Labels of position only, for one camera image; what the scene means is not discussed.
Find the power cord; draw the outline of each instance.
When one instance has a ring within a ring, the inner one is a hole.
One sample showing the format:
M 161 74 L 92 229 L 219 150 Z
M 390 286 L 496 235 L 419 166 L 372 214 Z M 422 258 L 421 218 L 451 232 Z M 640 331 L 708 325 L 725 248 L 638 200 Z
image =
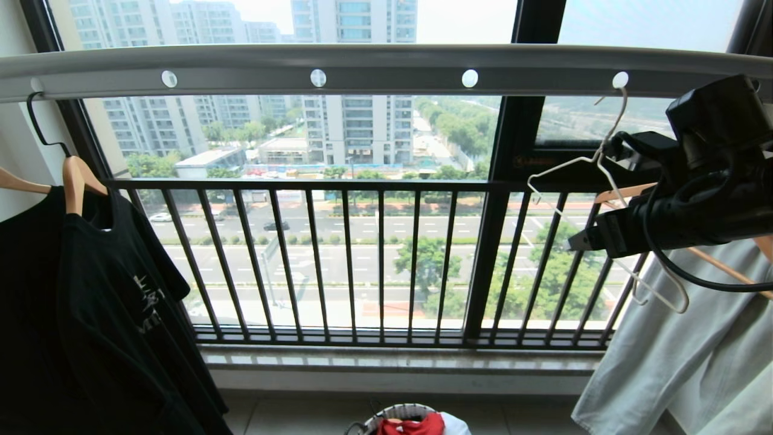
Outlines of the power cord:
M 652 192 L 649 194 L 649 199 L 647 200 L 647 205 L 644 210 L 644 219 L 643 219 L 644 238 L 647 241 L 649 250 L 652 251 L 653 254 L 655 254 L 655 257 L 657 257 L 658 260 L 660 260 L 660 262 L 663 264 L 663 267 L 666 267 L 671 272 L 674 272 L 675 274 L 677 274 L 679 278 L 682 278 L 687 282 L 693 283 L 696 286 L 702 286 L 712 290 L 719 290 L 721 292 L 754 293 L 754 292 L 773 290 L 773 283 L 723 284 L 723 283 L 714 283 L 712 281 L 706 281 L 705 279 L 698 278 L 697 276 L 691 273 L 688 273 L 686 270 L 680 268 L 679 266 L 676 265 L 676 263 L 671 261 L 671 259 L 668 258 L 668 256 L 662 251 L 662 249 L 660 249 L 655 244 L 655 241 L 652 240 L 652 236 L 649 234 L 649 216 L 650 214 L 652 214 L 652 209 L 653 209 L 653 206 L 655 205 L 655 197 L 657 197 L 658 189 L 660 188 L 660 185 L 663 184 L 663 181 L 664 179 L 661 177 L 660 181 L 655 185 L 655 187 L 652 188 Z

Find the red cloth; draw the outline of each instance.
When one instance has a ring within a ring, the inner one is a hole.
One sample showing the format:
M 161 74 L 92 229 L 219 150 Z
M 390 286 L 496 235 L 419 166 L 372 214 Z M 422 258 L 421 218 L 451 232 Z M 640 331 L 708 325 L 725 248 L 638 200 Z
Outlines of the red cloth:
M 381 420 L 377 435 L 443 435 L 445 423 L 439 413 L 430 413 L 421 421 L 404 420 L 392 423 Z

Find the tile floor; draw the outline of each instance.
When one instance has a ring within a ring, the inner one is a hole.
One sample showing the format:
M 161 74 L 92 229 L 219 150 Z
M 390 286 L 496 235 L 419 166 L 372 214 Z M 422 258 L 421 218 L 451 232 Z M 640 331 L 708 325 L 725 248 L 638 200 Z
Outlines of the tile floor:
M 226 421 L 235 435 L 341 435 L 353 421 L 369 418 L 369 399 L 347 396 L 324 397 L 312 394 L 298 397 L 282 395 L 249 397 L 243 393 L 224 393 L 231 412 Z M 385 406 L 397 403 L 390 398 L 378 398 Z M 569 417 L 574 403 L 571 399 L 547 401 L 522 398 L 502 403 L 493 399 L 470 399 L 467 402 L 441 399 L 411 398 L 466 421 L 474 435 L 551 435 L 586 434 Z M 652 435 L 670 435 L 659 424 Z

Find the high-rise building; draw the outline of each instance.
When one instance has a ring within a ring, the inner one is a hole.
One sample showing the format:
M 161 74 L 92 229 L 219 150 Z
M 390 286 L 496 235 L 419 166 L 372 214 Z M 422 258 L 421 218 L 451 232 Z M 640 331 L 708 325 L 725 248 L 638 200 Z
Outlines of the high-rise building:
M 244 29 L 247 32 L 247 42 L 256 44 L 287 43 L 288 37 L 282 35 L 275 22 L 245 22 Z M 261 114 L 280 120 L 287 116 L 288 109 L 293 106 L 289 95 L 261 95 Z
M 415 43 L 417 0 L 293 0 L 298 43 Z M 305 96 L 311 160 L 327 164 L 408 163 L 413 98 Z
M 233 3 L 185 0 L 172 5 L 172 14 L 181 44 L 249 42 L 247 29 Z M 225 128 L 240 128 L 261 118 L 260 102 L 255 95 L 197 96 L 196 110 L 202 125 L 221 122 Z
M 167 0 L 70 0 L 86 50 L 177 43 Z M 123 154 L 192 156 L 207 149 L 192 97 L 105 98 Z

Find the black car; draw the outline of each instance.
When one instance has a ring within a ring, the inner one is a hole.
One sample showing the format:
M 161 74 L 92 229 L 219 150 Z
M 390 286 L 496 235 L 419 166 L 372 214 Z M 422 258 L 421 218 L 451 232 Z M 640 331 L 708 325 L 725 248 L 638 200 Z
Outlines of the black car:
M 263 225 L 263 229 L 266 231 L 276 231 L 277 230 L 277 223 L 276 222 L 266 222 L 266 224 Z M 287 231 L 290 229 L 290 224 L 288 224 L 287 221 L 282 221 L 282 229 Z

